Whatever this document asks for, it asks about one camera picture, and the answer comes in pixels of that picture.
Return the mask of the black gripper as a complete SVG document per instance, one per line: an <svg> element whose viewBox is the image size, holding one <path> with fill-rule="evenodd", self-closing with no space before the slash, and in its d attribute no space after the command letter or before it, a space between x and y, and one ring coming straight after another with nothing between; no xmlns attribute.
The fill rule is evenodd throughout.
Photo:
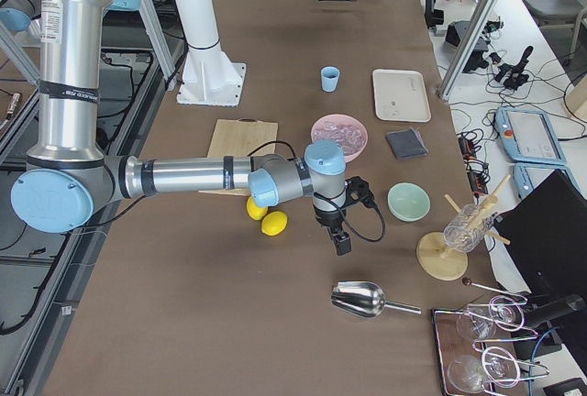
<svg viewBox="0 0 587 396"><path fill-rule="evenodd" d="M348 254L352 250L350 235L342 227L346 220L346 211L351 206L362 204L366 208L377 209L374 194L367 181L353 176L343 183L340 194L326 196L314 192L316 221L328 227L329 238L334 244L336 254Z"/></svg>

